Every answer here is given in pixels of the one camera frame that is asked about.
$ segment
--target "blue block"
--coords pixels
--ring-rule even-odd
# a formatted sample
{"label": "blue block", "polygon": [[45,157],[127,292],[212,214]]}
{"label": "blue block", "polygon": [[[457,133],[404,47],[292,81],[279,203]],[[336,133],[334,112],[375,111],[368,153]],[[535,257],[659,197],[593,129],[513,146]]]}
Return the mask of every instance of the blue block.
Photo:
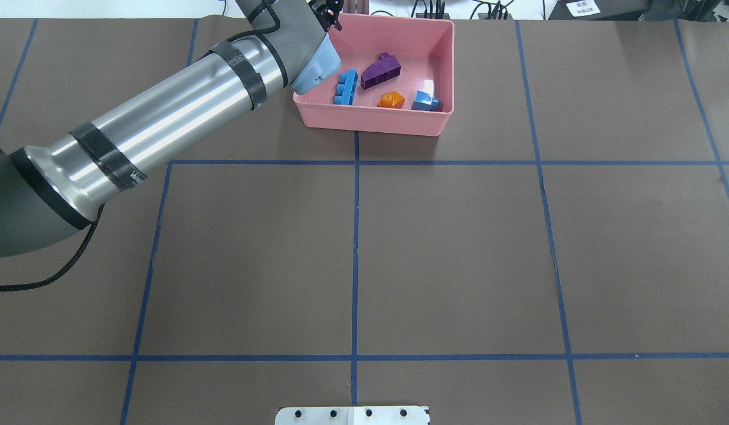
{"label": "blue block", "polygon": [[412,104],[413,110],[431,110],[433,112],[440,110],[440,99],[432,97],[424,91],[417,90]]}
{"label": "blue block", "polygon": [[357,81],[359,75],[356,70],[348,70],[338,76],[338,84],[335,86],[335,96],[332,102],[336,105],[354,104],[354,95],[357,93]]}

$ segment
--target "wire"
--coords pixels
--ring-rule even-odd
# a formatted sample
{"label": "wire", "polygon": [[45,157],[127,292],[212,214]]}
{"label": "wire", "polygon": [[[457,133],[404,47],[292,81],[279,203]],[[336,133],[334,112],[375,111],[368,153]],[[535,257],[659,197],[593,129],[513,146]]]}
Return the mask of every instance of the wire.
{"label": "wire", "polygon": [[410,17],[414,17],[414,12],[416,11],[416,5],[418,5],[419,2],[423,3],[424,16],[427,16],[427,3],[425,3],[424,0],[414,0],[414,7],[412,8],[412,14],[410,15]]}
{"label": "wire", "polygon": [[46,285],[49,285],[49,283],[55,282],[55,280],[61,278],[65,273],[68,272],[73,266],[75,266],[76,261],[81,258],[81,254],[86,250],[86,247],[89,245],[89,242],[91,241],[91,237],[94,236],[94,231],[97,229],[97,225],[99,224],[100,218],[102,218],[102,210],[104,210],[104,204],[100,205],[99,210],[97,210],[97,220],[94,221],[91,226],[89,227],[89,231],[86,232],[86,236],[84,237],[83,241],[81,242],[81,246],[76,250],[76,253],[73,254],[73,257],[70,258],[68,263],[65,263],[65,266],[63,266],[62,269],[60,269],[59,272],[52,274],[51,277],[40,280],[40,282],[34,282],[34,283],[22,283],[21,285],[0,285],[0,292],[14,292],[17,290],[29,290],[29,289],[36,289],[45,287]]}
{"label": "wire", "polygon": [[[267,0],[261,0],[262,4],[264,5],[264,8],[267,10],[267,12],[272,17],[272,20],[274,22],[274,25],[270,28],[260,28],[259,30],[249,30],[244,32],[239,32],[236,35],[233,35],[232,37],[228,38],[226,41],[228,43],[232,43],[235,40],[239,40],[239,38],[249,37],[251,35],[267,35],[271,32],[275,32],[280,29],[280,18],[277,17],[277,14],[275,14],[275,11],[272,8],[272,4],[269,3]],[[205,54],[202,55],[202,57],[199,58],[199,60],[204,59],[207,56],[210,56],[211,50],[207,51]]]}
{"label": "wire", "polygon": [[493,8],[493,17],[486,17],[485,19],[503,19],[504,7],[504,5],[501,5],[501,2],[496,3],[496,7]]}
{"label": "wire", "polygon": [[477,9],[481,8],[482,5],[488,5],[488,16],[489,16],[489,14],[491,14],[491,11],[492,11],[491,8],[493,7],[493,5],[488,2],[480,2],[480,4],[475,7],[475,10],[472,11],[472,14],[469,16],[469,19],[472,19],[473,17],[475,17],[475,13],[477,13]]}

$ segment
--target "blue tape line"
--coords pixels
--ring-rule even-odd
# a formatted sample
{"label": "blue tape line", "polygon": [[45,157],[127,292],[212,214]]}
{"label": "blue tape line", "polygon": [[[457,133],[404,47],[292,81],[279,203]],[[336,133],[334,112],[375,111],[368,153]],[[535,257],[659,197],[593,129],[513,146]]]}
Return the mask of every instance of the blue tape line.
{"label": "blue tape line", "polygon": [[350,361],[348,354],[340,355],[140,355],[138,361]]}
{"label": "blue tape line", "polygon": [[175,165],[210,166],[352,166],[354,161],[305,161],[304,159],[175,159]]}
{"label": "blue tape line", "polygon": [[36,33],[37,25],[38,25],[38,19],[35,19],[31,26],[31,31],[29,32],[29,38],[27,38],[26,45],[24,45],[24,52],[22,52],[21,59],[18,60],[18,66],[15,68],[15,73],[13,74],[13,81],[10,81],[10,87],[8,88],[8,94],[5,95],[5,101],[2,102],[2,109],[0,109],[0,127],[2,127],[2,120],[5,118],[5,113],[8,112],[8,105],[10,104],[10,98],[13,97],[13,91],[15,90],[15,85],[18,83],[18,76],[21,75],[21,70],[24,67],[24,62],[26,62],[26,56],[29,54],[29,48],[31,47],[31,41],[33,41],[33,36]]}
{"label": "blue tape line", "polygon": [[357,394],[357,356],[359,355],[359,132],[354,132],[354,244],[351,275],[351,405],[359,403]]}
{"label": "blue tape line", "polygon": [[544,166],[715,166],[713,161],[540,161]]}
{"label": "blue tape line", "polygon": [[[716,161],[578,161],[577,159],[542,159],[543,166],[716,166]],[[175,159],[175,165],[281,165],[281,166],[352,166],[347,159]],[[729,166],[729,161],[721,161]],[[536,166],[532,159],[363,159],[360,166]]]}
{"label": "blue tape line", "polygon": [[515,361],[566,360],[566,354],[361,354],[360,361]]}
{"label": "blue tape line", "polygon": [[188,45],[188,56],[186,56],[186,66],[194,62],[194,46],[197,43],[197,32],[199,31],[199,20],[194,19],[194,26],[191,27],[191,42]]}
{"label": "blue tape line", "polygon": [[162,196],[159,199],[159,212],[157,213],[157,224],[154,228],[154,240],[152,242],[152,252],[149,256],[149,269],[146,272],[146,283],[143,287],[143,296],[141,297],[141,310],[138,313],[138,325],[136,326],[136,339],[133,344],[133,354],[130,356],[129,380],[126,385],[126,397],[123,399],[123,407],[120,414],[120,425],[125,425],[128,419],[128,411],[130,406],[130,394],[133,391],[133,382],[136,376],[136,365],[138,363],[138,351],[141,347],[141,334],[143,334],[143,322],[146,318],[146,304],[149,302],[149,290],[152,287],[152,276],[154,274],[154,257],[159,247],[159,232],[162,229],[162,215],[165,212],[165,199],[168,196],[168,188],[170,187],[170,175],[172,173],[172,164],[168,162],[168,169],[165,173],[165,183],[162,185]]}
{"label": "blue tape line", "polygon": [[721,174],[721,180],[724,183],[724,190],[726,191],[726,197],[729,199],[729,181],[726,179],[726,172],[724,171],[724,166],[721,164],[721,157],[720,157],[720,154],[718,154],[718,148],[716,148],[716,145],[715,145],[715,139],[713,138],[713,132],[710,131],[710,124],[708,123],[708,118],[705,114],[705,108],[702,107],[702,101],[699,99],[699,94],[697,92],[697,86],[694,83],[692,71],[690,70],[690,63],[689,63],[689,60],[687,60],[687,51],[685,50],[685,42],[682,39],[682,30],[679,27],[679,21],[677,19],[674,19],[674,29],[676,31],[676,39],[679,42],[679,50],[680,50],[680,52],[682,52],[682,62],[684,62],[684,64],[685,64],[685,71],[687,73],[687,78],[690,81],[690,88],[692,89],[692,95],[695,98],[695,102],[697,103],[697,110],[699,110],[699,116],[702,119],[702,126],[705,128],[705,134],[708,136],[708,142],[710,143],[710,149],[713,151],[713,158],[715,158],[716,166],[718,166],[718,172]]}
{"label": "blue tape line", "polygon": [[534,166],[535,161],[514,161],[499,159],[498,161],[451,161],[450,159],[394,159],[393,161],[361,161],[363,166]]}
{"label": "blue tape line", "polygon": [[[694,360],[729,358],[729,352],[603,352],[553,354],[359,354],[357,361],[561,361],[572,360],[641,360],[685,358]],[[0,354],[0,361],[130,361],[132,355],[74,354]],[[138,355],[142,361],[183,362],[280,362],[280,361],[351,361],[348,354],[300,355]]]}
{"label": "blue tape line", "polygon": [[0,361],[130,361],[130,355],[0,354]]}
{"label": "blue tape line", "polygon": [[642,358],[729,358],[729,352],[616,352],[573,354],[574,360],[640,360]]}
{"label": "blue tape line", "polygon": [[558,271],[558,256],[555,252],[555,240],[553,239],[553,225],[551,225],[550,210],[548,209],[548,194],[545,193],[545,181],[542,174],[542,159],[540,157],[540,144],[537,140],[537,127],[535,126],[535,114],[532,112],[532,95],[529,93],[529,78],[527,77],[527,64],[524,60],[524,44],[521,39],[521,25],[516,23],[516,38],[519,46],[519,60],[521,62],[521,76],[524,81],[524,95],[527,97],[527,114],[529,115],[529,131],[532,132],[532,145],[535,149],[535,161],[537,161],[537,178],[540,182],[540,197],[542,198],[542,210],[545,214],[545,227],[548,231],[548,247],[551,258],[553,258],[553,269],[555,272],[555,285],[558,291],[558,312],[561,317],[561,330],[564,334],[564,349],[566,350],[566,363],[569,369],[569,384],[571,386],[571,398],[574,405],[574,418],[577,425],[582,424],[582,412],[580,410],[580,396],[577,392],[577,376],[574,373],[574,361],[571,357],[571,343],[569,339],[569,326],[566,321],[566,308],[564,306],[564,291],[561,288],[561,274]]}

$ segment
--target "brown table surface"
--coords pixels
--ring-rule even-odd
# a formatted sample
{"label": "brown table surface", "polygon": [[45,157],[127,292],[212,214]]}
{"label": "brown table surface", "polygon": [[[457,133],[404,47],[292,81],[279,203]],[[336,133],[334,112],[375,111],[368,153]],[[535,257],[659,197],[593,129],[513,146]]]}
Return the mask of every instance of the brown table surface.
{"label": "brown table surface", "polygon": [[[245,26],[0,21],[0,145],[49,145]],[[439,138],[308,129],[284,91],[109,202],[59,282],[0,293],[0,424],[351,403],[729,423],[729,24],[457,22]]]}

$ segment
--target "pink plastic bin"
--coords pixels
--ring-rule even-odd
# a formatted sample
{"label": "pink plastic bin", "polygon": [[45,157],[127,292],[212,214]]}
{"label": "pink plastic bin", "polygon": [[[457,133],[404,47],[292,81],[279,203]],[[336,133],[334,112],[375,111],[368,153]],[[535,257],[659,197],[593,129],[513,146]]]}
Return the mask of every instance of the pink plastic bin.
{"label": "pink plastic bin", "polygon": [[[443,19],[341,14],[342,31],[330,30],[330,40],[341,57],[341,69],[361,75],[384,51],[401,64],[401,75],[362,89],[357,84],[353,105],[332,104],[334,75],[293,100],[307,127],[363,132],[437,136],[453,113],[453,22]],[[440,112],[411,110],[417,90],[433,80]],[[377,107],[380,97],[398,91],[406,98],[402,109]]]}

